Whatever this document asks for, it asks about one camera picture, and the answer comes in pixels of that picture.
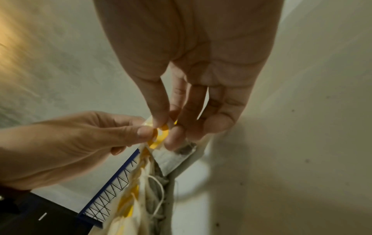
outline skin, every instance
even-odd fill
[[[0,185],[29,190],[85,174],[110,154],[150,140],[144,119],[84,112],[0,130]]]
[[[196,141],[237,122],[270,55],[282,4],[283,0],[95,0],[103,29],[140,88],[156,126],[169,117],[178,119],[165,140],[169,150],[185,138]],[[170,99],[160,79],[168,66]]]

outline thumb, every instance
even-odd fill
[[[97,147],[112,148],[144,143],[154,136],[154,128],[149,126],[125,126],[114,128],[100,128],[95,135]]]

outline hand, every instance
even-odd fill
[[[96,0],[95,4],[156,127],[169,116],[178,119],[165,140],[173,150],[185,137],[198,140],[237,122],[270,54],[283,0]],[[170,62],[169,103],[160,76]],[[207,91],[208,104],[197,120]]]
[[[85,174],[110,153],[152,138],[143,118],[84,112],[0,130],[0,185],[19,190]]]

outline black surface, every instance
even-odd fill
[[[21,213],[0,230],[6,235],[87,235],[92,225],[77,213],[30,193],[19,205]]]

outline right hand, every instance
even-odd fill
[[[186,137],[198,140],[237,122],[270,54],[283,0],[95,0],[95,4],[154,124],[161,126],[169,116],[178,119],[165,140],[166,148],[173,150]],[[169,103],[160,76],[170,62]],[[207,89],[209,101],[197,120]]]

